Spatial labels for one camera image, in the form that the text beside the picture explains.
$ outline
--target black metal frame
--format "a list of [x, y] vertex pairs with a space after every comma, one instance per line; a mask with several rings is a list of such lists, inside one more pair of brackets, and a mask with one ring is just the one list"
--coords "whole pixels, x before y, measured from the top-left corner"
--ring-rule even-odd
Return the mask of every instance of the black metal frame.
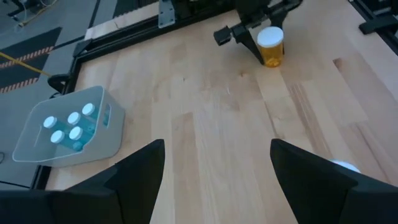
[[[178, 20], [174, 25], [164, 27], [162, 29], [158, 28], [157, 16], [154, 16], [122, 29], [118, 29], [104, 36], [84, 40], [77, 44], [75, 48], [69, 74], [54, 75], [49, 78], [48, 83], [63, 95], [74, 92], [81, 65], [83, 63], [162, 34], [166, 34], [173, 30], [218, 16], [233, 9], [233, 4], [226, 2], [225, 4], [219, 5], [219, 7], [211, 7], [198, 11], [195, 15]], [[32, 189], [45, 189], [50, 171], [51, 167], [38, 166], [34, 181], [30, 187]]]
[[[354, 0], [351, 5], [359, 12], [366, 22], [377, 19], [377, 16], [362, 2], [362, 0]], [[398, 38], [390, 29], [376, 29], [377, 34], [385, 41], [391, 50], [398, 55]]]

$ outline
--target wooden tabletop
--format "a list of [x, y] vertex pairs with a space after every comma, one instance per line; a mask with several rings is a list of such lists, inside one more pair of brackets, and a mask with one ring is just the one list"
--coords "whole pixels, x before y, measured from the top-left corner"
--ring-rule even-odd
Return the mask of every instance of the wooden tabletop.
[[[132, 14], [88, 38], [140, 18]], [[238, 21], [229, 12], [85, 63], [76, 90], [102, 85], [126, 109], [123, 143], [112, 158], [52, 169], [47, 189], [159, 138], [166, 162], [152, 223], [296, 223], [269, 158], [272, 138], [398, 185], [398, 57], [360, 33], [350, 3], [306, 0], [291, 12], [274, 69], [234, 41], [217, 46], [213, 32]]]

